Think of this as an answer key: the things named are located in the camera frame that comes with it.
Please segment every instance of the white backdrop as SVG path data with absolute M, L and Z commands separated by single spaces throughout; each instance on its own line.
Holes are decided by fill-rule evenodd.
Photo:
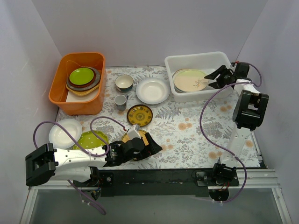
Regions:
M 108 66 L 164 65 L 223 51 L 235 60 L 267 0 L 32 0 L 61 55 L 99 51 Z
M 54 120 L 48 100 L 60 54 L 30 0 L 0 0 L 0 223 L 19 223 L 28 194 L 25 156 L 38 123 Z M 48 140 L 50 126 L 38 135 Z
M 298 8 L 298 0 L 268 1 L 238 58 L 263 74 L 259 90 L 270 98 L 256 137 L 266 164 L 276 169 L 294 224 L 299 223 Z

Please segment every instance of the cream plate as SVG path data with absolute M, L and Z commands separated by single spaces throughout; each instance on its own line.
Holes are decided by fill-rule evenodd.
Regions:
M 169 84 L 159 78 L 146 78 L 136 88 L 137 97 L 146 104 L 159 104 L 170 94 Z
M 64 127 L 71 136 L 78 141 L 82 134 L 82 126 L 75 119 L 64 119 L 58 122 Z M 49 133 L 49 142 L 53 143 L 54 148 L 67 149 L 73 146 L 75 143 L 70 137 L 57 125 L 54 125 Z
M 181 92 L 200 91 L 209 83 L 206 74 L 197 69 L 180 70 L 173 75 L 175 87 Z

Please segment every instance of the green bowl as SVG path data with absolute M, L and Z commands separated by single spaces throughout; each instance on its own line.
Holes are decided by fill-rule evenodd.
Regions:
M 74 70 L 70 74 L 70 82 L 75 85 L 85 85 L 90 81 L 92 81 L 93 77 L 94 77 L 93 70 L 89 68 L 80 68 Z
M 104 139 L 106 142 L 109 143 L 108 137 L 100 131 L 94 131 L 98 136 L 100 136 L 102 139 Z M 98 139 L 91 131 L 82 133 L 78 143 L 84 148 L 84 149 L 91 149 L 96 148 L 100 146 L 104 146 L 105 143 L 102 142 L 100 139 Z M 77 145 L 73 146 L 73 149 L 80 149 Z

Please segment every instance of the white plastic bin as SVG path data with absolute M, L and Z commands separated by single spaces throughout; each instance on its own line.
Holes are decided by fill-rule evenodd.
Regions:
M 230 68 L 230 61 L 226 54 L 223 52 L 211 52 L 203 54 L 194 55 L 178 55 L 178 56 L 168 56 L 165 58 L 165 66 L 168 73 L 168 78 L 170 82 L 171 92 L 174 95 L 174 100 L 176 102 L 188 102 L 197 100 L 207 100 L 218 90 L 207 86 L 205 89 L 196 92 L 177 92 L 174 89 L 173 74 L 180 69 L 199 69 L 205 72 L 207 75 L 211 74 L 213 71 L 217 70 L 220 66 L 226 65 Z M 229 87 L 220 93 L 218 93 L 215 98 L 227 97 L 233 91 L 232 87 Z

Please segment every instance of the small white cup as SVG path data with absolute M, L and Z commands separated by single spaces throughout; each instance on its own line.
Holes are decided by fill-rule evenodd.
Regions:
M 125 111 L 127 106 L 128 95 L 118 95 L 114 98 L 116 109 L 119 111 Z

